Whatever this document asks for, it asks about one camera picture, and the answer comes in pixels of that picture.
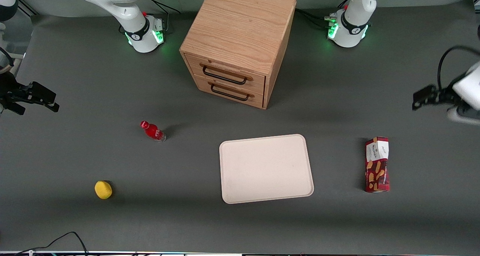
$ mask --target yellow sponge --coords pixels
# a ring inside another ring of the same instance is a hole
[[[112,187],[105,181],[98,181],[95,184],[95,193],[100,199],[108,199],[112,196]]]

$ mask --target black metal handle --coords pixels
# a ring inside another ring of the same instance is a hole
[[[215,89],[213,89],[214,86],[215,86],[214,84],[211,84],[211,87],[210,87],[210,89],[211,89],[211,91],[212,91],[213,93],[217,93],[217,94],[221,94],[221,95],[223,95],[223,96],[231,97],[232,99],[238,99],[238,100],[241,100],[241,101],[247,101],[248,97],[250,96],[250,95],[247,94],[247,97],[246,97],[246,98],[237,97],[237,96],[234,96],[234,95],[227,94],[227,93],[225,93],[225,92],[221,92],[221,91],[215,90]]]
[[[211,77],[214,77],[214,78],[217,78],[217,79],[220,79],[220,80],[224,80],[224,81],[236,84],[236,85],[245,85],[245,83],[247,82],[247,77],[245,77],[243,79],[243,81],[239,82],[239,81],[231,80],[231,79],[228,79],[228,78],[225,78],[225,77],[221,77],[221,76],[213,74],[213,73],[208,73],[208,72],[205,71],[206,69],[207,69],[207,66],[204,66],[203,72],[207,76],[211,76]]]

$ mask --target wooden drawer cabinet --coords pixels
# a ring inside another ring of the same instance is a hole
[[[263,94],[257,94],[255,92],[233,88],[222,83],[216,83],[201,76],[194,77],[194,79],[198,89],[202,90],[203,92],[224,97],[226,99],[231,99],[233,101],[238,101],[257,108],[262,107],[264,99]]]
[[[180,47],[199,90],[266,109],[296,0],[205,0]]]

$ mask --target green led light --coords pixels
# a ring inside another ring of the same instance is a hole
[[[368,29],[368,24],[367,24],[367,26],[365,27],[365,30],[363,31],[363,35],[361,36],[362,39],[365,37],[365,34],[367,33],[367,29]]]
[[[152,33],[153,36],[155,37],[156,42],[158,42],[158,44],[160,44],[160,43],[163,42],[163,32],[162,32],[162,31],[152,30],[151,33]]]
[[[329,38],[333,39],[336,35],[336,31],[338,30],[338,24],[335,23],[330,30],[328,31]]]
[[[125,37],[127,37],[127,39],[128,39],[128,44],[132,45],[132,42],[130,41],[130,38],[128,37],[126,32],[125,32]]]

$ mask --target white tray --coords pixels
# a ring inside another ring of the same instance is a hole
[[[300,134],[223,142],[220,172],[227,204],[306,197],[314,192],[307,144]]]

